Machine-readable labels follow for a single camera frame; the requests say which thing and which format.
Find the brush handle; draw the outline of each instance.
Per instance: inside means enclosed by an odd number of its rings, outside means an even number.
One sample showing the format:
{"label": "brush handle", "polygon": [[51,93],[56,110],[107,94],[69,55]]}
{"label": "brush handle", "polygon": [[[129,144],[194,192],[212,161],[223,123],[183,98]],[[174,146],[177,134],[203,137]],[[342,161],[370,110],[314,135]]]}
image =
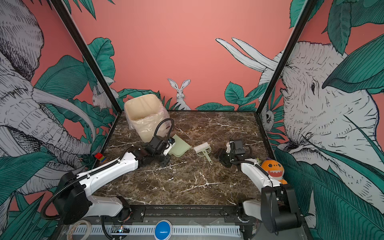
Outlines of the brush handle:
{"label": "brush handle", "polygon": [[206,150],[204,150],[204,151],[203,151],[203,153],[204,153],[205,157],[207,158],[207,160],[208,160],[209,164],[211,164],[211,165],[212,165],[212,164],[213,164],[213,162],[212,162],[211,158],[209,157],[209,155],[208,155],[207,151],[206,151]]}

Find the blue button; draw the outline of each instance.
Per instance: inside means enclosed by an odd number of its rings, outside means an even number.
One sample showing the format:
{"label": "blue button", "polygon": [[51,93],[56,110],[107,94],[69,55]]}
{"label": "blue button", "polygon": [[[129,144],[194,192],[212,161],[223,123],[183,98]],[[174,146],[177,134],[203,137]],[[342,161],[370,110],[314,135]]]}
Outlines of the blue button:
{"label": "blue button", "polygon": [[171,236],[171,225],[168,221],[162,220],[158,222],[155,228],[155,238],[158,240],[167,240]]}

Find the orange plush toy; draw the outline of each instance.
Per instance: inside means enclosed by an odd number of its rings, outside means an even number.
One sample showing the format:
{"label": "orange plush toy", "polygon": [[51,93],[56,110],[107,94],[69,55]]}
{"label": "orange plush toy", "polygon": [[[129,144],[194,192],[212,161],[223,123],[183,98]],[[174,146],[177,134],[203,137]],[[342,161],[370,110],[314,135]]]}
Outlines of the orange plush toy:
{"label": "orange plush toy", "polygon": [[279,180],[282,184],[287,184],[287,181],[283,179],[284,168],[278,161],[272,159],[265,160],[262,168],[274,179]]}

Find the brown marble surface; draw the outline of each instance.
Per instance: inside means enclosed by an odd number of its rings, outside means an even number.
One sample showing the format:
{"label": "brown marble surface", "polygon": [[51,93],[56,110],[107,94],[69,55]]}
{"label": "brown marble surface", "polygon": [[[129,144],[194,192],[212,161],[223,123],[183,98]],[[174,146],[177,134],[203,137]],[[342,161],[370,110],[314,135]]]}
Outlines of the brown marble surface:
{"label": "brown marble surface", "polygon": [[[106,184],[94,195],[121,195],[130,204],[153,205],[231,205],[260,200],[260,192],[245,174],[235,166],[225,168],[214,157],[229,137],[243,139],[256,157],[267,157],[253,113],[178,111],[169,115],[175,121],[171,136],[177,134],[192,148],[181,157],[172,155],[164,168],[155,163],[139,168]],[[136,131],[129,130],[125,114],[112,134],[104,152],[108,160],[120,156],[129,145],[142,143]],[[212,148],[213,165],[193,150],[204,142]]]}

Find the white bristles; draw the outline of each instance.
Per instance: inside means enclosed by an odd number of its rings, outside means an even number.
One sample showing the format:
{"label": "white bristles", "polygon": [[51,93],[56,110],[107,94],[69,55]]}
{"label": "white bristles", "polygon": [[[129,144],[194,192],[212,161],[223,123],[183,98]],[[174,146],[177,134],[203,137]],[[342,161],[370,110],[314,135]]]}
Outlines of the white bristles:
{"label": "white bristles", "polygon": [[209,146],[209,144],[207,142],[205,142],[203,144],[200,144],[199,146],[194,147],[193,149],[196,152],[201,152],[201,151],[206,150],[208,148],[210,148],[210,146]]}

